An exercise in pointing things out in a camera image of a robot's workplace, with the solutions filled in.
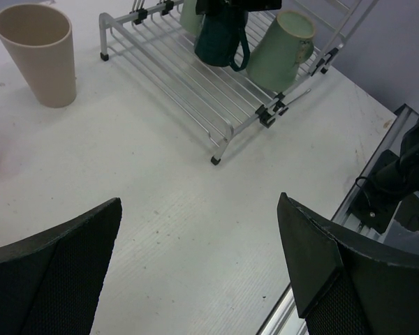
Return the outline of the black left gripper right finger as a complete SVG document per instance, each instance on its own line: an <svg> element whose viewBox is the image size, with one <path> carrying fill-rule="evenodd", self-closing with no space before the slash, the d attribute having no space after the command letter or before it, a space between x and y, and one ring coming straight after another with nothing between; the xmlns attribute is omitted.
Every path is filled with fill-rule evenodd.
<svg viewBox="0 0 419 335"><path fill-rule="evenodd" d="M277 218L310 334L419 334L419 255L333 223L286 193Z"/></svg>

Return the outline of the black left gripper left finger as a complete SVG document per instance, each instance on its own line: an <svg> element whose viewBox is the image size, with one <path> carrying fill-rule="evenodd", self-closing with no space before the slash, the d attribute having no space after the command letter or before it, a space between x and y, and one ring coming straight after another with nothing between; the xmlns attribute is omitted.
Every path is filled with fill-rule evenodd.
<svg viewBox="0 0 419 335"><path fill-rule="evenodd" d="M89 334L121 220L113 198L0 247L0 334Z"/></svg>

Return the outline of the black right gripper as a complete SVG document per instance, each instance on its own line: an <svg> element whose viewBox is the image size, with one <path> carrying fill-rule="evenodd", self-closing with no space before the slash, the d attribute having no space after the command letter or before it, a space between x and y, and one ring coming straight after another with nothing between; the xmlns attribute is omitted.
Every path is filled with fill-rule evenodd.
<svg viewBox="0 0 419 335"><path fill-rule="evenodd" d="M282 7L282 0L197 0L196 14L216 15L225 7L247 12L278 10Z"/></svg>

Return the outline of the light green cup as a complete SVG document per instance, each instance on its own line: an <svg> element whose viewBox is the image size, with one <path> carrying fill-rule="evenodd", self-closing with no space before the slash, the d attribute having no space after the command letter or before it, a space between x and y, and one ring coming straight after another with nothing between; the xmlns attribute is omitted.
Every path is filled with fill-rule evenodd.
<svg viewBox="0 0 419 335"><path fill-rule="evenodd" d="M196 13L197 2L197 0L185 0L179 19L182 28L193 36L198 34L203 20L203 16Z"/></svg>

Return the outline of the dark teal mug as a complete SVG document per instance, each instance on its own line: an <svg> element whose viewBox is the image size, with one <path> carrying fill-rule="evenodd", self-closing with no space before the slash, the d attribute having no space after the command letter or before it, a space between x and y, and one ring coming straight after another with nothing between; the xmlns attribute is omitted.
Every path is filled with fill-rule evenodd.
<svg viewBox="0 0 419 335"><path fill-rule="evenodd" d="M250 59L246 35L248 12L228 4L215 13L205 14L194 43L194 52L203 63L215 67L230 67L240 72Z"/></svg>

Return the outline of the pale green mug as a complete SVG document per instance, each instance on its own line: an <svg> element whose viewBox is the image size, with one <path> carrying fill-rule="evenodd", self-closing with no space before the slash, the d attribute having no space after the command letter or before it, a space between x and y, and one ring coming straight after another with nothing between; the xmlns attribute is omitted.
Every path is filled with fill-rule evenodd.
<svg viewBox="0 0 419 335"><path fill-rule="evenodd" d="M315 33L315 25L306 15L294 10L279 12L251 53L247 75L264 89L287 90L300 65L314 52Z"/></svg>

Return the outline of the beige tall cup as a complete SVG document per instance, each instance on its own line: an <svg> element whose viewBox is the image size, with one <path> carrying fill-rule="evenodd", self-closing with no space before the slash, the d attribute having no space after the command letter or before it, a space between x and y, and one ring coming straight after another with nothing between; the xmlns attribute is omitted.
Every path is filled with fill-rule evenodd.
<svg viewBox="0 0 419 335"><path fill-rule="evenodd" d="M64 13L38 3L4 8L0 41L41 105L61 108L76 99L73 25Z"/></svg>

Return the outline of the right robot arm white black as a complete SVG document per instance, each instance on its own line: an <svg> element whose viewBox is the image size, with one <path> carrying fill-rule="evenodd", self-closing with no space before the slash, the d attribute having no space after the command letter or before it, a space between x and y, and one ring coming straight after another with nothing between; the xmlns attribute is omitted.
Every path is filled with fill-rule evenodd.
<svg viewBox="0 0 419 335"><path fill-rule="evenodd" d="M278 10L254 49L246 33L251 12ZM265 105L256 110L259 122L270 127L287 106L284 92L296 83L300 66L314 53L315 24L294 10L282 10L280 1L187 1L184 10L200 17L194 43L195 55L204 64L235 72L246 71L259 87L277 92L274 111ZM400 155L365 179L362 193L400 201L419 192L419 124L401 143Z"/></svg>

